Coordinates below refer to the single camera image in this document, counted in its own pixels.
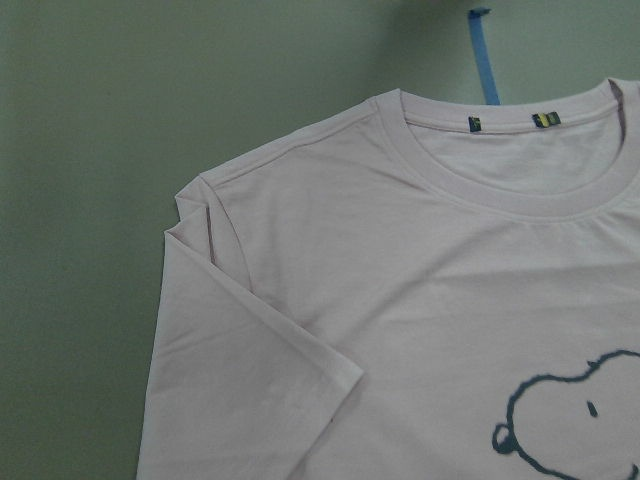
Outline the pink Snoopy t-shirt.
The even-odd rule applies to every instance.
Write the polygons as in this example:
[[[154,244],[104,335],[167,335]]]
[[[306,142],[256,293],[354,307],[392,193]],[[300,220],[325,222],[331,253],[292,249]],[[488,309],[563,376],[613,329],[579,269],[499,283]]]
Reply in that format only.
[[[141,479],[635,479],[639,85],[394,90],[175,197]]]

